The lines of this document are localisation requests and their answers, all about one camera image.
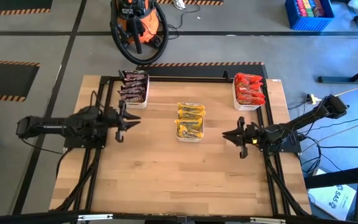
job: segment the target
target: white container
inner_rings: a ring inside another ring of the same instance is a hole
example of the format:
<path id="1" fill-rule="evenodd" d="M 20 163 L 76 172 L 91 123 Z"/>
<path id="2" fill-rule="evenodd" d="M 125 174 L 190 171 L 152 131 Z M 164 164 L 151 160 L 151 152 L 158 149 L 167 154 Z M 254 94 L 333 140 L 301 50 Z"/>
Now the white container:
<path id="1" fill-rule="evenodd" d="M 144 99 L 143 103 L 126 103 L 127 108 L 130 109 L 144 109 L 147 106 L 147 100 L 149 99 L 149 86 L 150 86 L 150 78 L 147 78 L 147 88 L 146 88 L 146 99 Z"/>
<path id="2" fill-rule="evenodd" d="M 178 130 L 176 131 L 176 136 L 177 136 L 179 141 L 183 141 L 183 142 L 199 142 L 199 141 L 201 141 L 204 138 L 204 118 L 203 118 L 203 123 L 201 125 L 200 131 L 203 133 L 203 137 L 199 138 L 199 139 L 181 138 L 181 137 L 178 136 Z"/>
<path id="3" fill-rule="evenodd" d="M 241 110 L 241 111 L 253 111 L 256 110 L 257 108 L 259 108 L 261 105 L 241 105 L 237 102 L 236 99 L 236 86 L 233 82 L 232 85 L 232 92 L 233 92 L 233 103 L 234 103 L 234 108 L 236 110 Z"/>

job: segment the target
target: blue plastic bin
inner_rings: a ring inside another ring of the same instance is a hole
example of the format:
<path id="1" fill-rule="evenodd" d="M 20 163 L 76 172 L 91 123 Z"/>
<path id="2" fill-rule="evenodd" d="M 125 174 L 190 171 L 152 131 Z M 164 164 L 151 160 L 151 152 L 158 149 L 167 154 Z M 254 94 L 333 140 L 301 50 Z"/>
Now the blue plastic bin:
<path id="1" fill-rule="evenodd" d="M 329 0 L 320 0 L 320 2 L 324 9 L 324 17 L 301 17 L 296 9 L 296 0 L 286 0 L 285 9 L 287 10 L 291 29 L 323 31 L 329 22 L 334 19 L 334 13 Z"/>

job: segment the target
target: wooden table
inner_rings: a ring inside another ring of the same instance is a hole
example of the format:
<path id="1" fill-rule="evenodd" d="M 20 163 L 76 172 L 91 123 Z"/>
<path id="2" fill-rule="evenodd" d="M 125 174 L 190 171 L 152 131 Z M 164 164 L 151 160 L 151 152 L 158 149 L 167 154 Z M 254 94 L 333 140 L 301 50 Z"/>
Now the wooden table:
<path id="1" fill-rule="evenodd" d="M 88 106 L 99 76 L 86 75 L 75 111 Z M 111 104 L 117 108 L 119 82 L 114 82 Z M 289 121 L 280 80 L 267 80 L 273 120 Z M 204 139 L 199 143 L 176 139 L 177 102 L 202 103 L 206 107 Z M 150 82 L 145 110 L 128 110 L 141 123 L 114 140 L 111 130 L 102 150 L 91 211 L 171 215 L 271 216 L 270 195 L 262 153 L 249 146 L 246 159 L 240 149 L 222 138 L 236 128 L 238 117 L 257 123 L 255 111 L 236 111 L 230 83 Z M 264 112 L 264 123 L 267 124 Z M 78 182 L 84 149 L 74 149 L 60 165 L 50 208 L 59 206 Z M 285 183 L 310 213 L 299 159 L 281 153 Z M 280 191 L 276 186 L 279 211 Z M 84 207 L 83 194 L 80 208 Z"/>

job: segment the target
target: orange shop vacuum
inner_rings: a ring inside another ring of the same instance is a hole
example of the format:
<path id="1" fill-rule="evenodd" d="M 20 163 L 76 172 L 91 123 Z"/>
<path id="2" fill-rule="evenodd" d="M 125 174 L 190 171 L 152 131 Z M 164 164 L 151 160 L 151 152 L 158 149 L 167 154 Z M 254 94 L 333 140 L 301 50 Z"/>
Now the orange shop vacuum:
<path id="1" fill-rule="evenodd" d="M 112 0 L 111 35 L 123 56 L 137 65 L 155 62 L 165 50 L 168 43 L 168 24 L 161 7 L 156 0 Z M 159 25 L 162 33 L 157 35 Z M 136 53 L 142 53 L 142 45 L 147 44 L 157 52 L 148 59 L 134 57 L 128 46 L 135 43 Z"/>

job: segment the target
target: concrete floor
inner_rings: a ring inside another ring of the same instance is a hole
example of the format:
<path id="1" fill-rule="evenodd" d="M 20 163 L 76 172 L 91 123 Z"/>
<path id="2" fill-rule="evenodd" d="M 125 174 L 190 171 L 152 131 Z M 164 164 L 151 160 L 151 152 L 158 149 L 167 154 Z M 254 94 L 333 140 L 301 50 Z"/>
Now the concrete floor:
<path id="1" fill-rule="evenodd" d="M 0 30 L 71 31 L 80 0 L 54 0 L 50 14 L 0 17 Z M 284 0 L 226 0 L 223 6 L 202 6 L 200 12 L 186 15 L 185 31 L 291 31 L 283 6 Z M 177 26 L 181 12 L 172 5 L 162 6 L 169 23 Z M 336 18 L 325 31 L 357 32 L 346 5 L 333 3 Z M 88 1 L 80 31 L 106 31 L 109 22 L 109 1 Z M 39 62 L 41 68 L 27 100 L 23 103 L 0 101 L 0 215 L 11 212 L 27 167 L 30 147 L 15 136 L 16 122 L 27 115 L 42 116 L 62 62 L 68 36 L 0 36 L 0 60 Z M 171 40 L 158 62 L 230 62 L 261 61 L 266 64 L 269 78 L 283 80 L 289 105 L 303 101 L 307 93 L 318 97 L 336 94 L 355 85 L 327 85 L 316 82 L 320 75 L 347 76 L 358 72 L 358 37 L 251 37 L 251 36 L 181 36 Z M 114 46 L 110 36 L 76 37 L 63 78 L 53 116 L 73 112 L 83 75 L 116 75 L 118 69 L 133 69 Z M 358 118 L 358 92 L 343 95 L 351 107 L 339 119 L 323 119 L 315 127 Z M 292 118 L 303 108 L 290 111 Z M 320 139 L 356 124 L 344 124 L 313 131 Z M 310 142 L 303 142 L 305 148 Z M 330 138 L 321 145 L 358 146 L 358 128 Z M 47 136 L 44 148 L 59 151 L 63 138 Z M 325 149 L 323 153 L 342 169 L 358 167 L 358 149 Z M 317 154 L 309 149 L 301 160 Z M 35 171 L 24 213 L 46 212 L 55 183 L 58 155 L 42 152 Z M 336 168 L 326 159 L 320 165 L 326 170 Z M 318 209 L 315 214 L 324 216 Z"/>

